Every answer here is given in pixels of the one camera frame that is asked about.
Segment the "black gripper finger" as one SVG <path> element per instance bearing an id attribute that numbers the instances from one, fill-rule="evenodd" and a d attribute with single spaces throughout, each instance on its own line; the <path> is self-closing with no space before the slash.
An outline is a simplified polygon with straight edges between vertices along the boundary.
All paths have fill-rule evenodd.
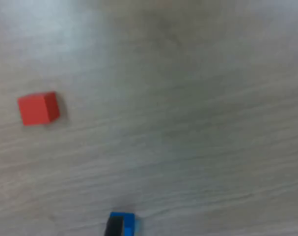
<path id="1" fill-rule="evenodd" d="M 124 234 L 123 216 L 110 216 L 106 223 L 104 236 L 122 236 Z"/>

